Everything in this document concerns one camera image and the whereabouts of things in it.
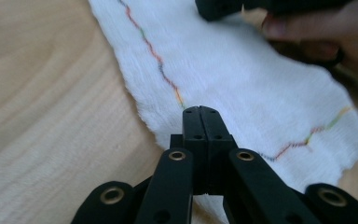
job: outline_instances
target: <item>human hand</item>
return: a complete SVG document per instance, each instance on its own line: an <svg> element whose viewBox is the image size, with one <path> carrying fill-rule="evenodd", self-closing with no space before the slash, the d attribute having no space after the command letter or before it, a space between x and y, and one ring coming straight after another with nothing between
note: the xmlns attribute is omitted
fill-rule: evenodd
<svg viewBox="0 0 358 224"><path fill-rule="evenodd" d="M332 61L341 49L345 54L342 65L358 75L358 0L327 10L267 15L263 33L270 40L298 43L314 61Z"/></svg>

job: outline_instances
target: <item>white fabric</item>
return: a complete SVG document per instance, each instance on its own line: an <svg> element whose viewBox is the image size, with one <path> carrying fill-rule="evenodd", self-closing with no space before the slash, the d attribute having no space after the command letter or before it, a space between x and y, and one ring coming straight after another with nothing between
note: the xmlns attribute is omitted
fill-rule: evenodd
<svg viewBox="0 0 358 224"><path fill-rule="evenodd" d="M221 113L239 147L276 156L290 146L268 164L299 191L336 185L358 160L358 113L346 90L322 68L278 55L240 15L206 22L194 0L89 2L163 148L181 133L183 109L206 105ZM224 222L220 200L199 202Z"/></svg>

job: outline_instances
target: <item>rainbow stitching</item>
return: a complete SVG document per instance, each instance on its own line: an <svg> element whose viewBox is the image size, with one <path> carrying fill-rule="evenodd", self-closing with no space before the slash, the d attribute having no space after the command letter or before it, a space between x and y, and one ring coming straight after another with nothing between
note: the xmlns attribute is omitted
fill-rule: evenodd
<svg viewBox="0 0 358 224"><path fill-rule="evenodd" d="M152 56L157 60L158 62L158 70L161 73L163 79L173 88L173 90L175 91L175 96L176 96L176 100L179 102L180 106L185 109L185 103L184 100L179 92L179 88L172 82L172 80L170 80L169 78L167 78L167 76L165 75L164 72L164 62L162 61L161 56L159 56L156 51L153 48L153 45L150 43L150 41L147 39L146 35L145 35L145 31L144 29L142 29L142 27L138 24L138 22L136 22L136 20L132 17L131 15L131 9L130 7L124 3L122 0L118 0L118 2L124 7L126 8L126 15L128 17L128 19L131 21L131 23L133 24L133 26L135 26L136 29L139 30L139 32L141 33L142 39L143 41L146 43L146 45L149 48L149 52L152 54Z"/></svg>
<svg viewBox="0 0 358 224"><path fill-rule="evenodd" d="M303 140L300 142L289 142L288 144L286 144L284 147L281 148L281 150L278 152L277 155L275 156L268 156L264 153L258 152L258 154L260 154L261 157L263 157L264 159L268 160L268 161L276 161L277 159L279 159L281 157L281 155L283 155L285 152L287 152L289 149L291 148L296 148L296 147L307 147L310 143L310 139L312 138L312 136L314 136L316 133L321 133L324 131L328 131L331 128L334 127L334 125L337 124L337 122L342 118L342 116L344 116L348 111L352 110L353 108L350 106L345 106L344 108L342 108L338 114L336 115L336 117L330 121L328 124L324 125L324 126L318 126L318 127L314 127L310 130L310 134Z"/></svg>

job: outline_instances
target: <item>black object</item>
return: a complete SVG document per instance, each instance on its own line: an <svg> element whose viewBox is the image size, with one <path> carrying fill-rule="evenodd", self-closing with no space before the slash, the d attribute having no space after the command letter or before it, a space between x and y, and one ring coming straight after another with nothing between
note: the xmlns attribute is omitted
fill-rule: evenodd
<svg viewBox="0 0 358 224"><path fill-rule="evenodd" d="M78 209L73 224L191 222L192 196L224 196L230 223L358 223L358 201L316 184L301 194L287 187L255 152L238 148L220 114L205 106L183 113L183 134L153 176L135 188L108 182Z"/></svg>
<svg viewBox="0 0 358 224"><path fill-rule="evenodd" d="M273 14L287 14L301 11L341 6L350 0L196 0L197 9L206 21L216 21L242 6L247 9L264 8Z"/></svg>

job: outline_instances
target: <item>wood grain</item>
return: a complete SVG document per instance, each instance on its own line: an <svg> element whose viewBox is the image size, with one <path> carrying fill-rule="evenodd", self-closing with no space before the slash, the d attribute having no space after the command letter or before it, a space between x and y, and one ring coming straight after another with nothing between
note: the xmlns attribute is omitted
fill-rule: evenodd
<svg viewBox="0 0 358 224"><path fill-rule="evenodd" d="M136 185L161 152L88 1L0 0L0 223L69 223L95 187ZM358 198L358 162L340 186Z"/></svg>

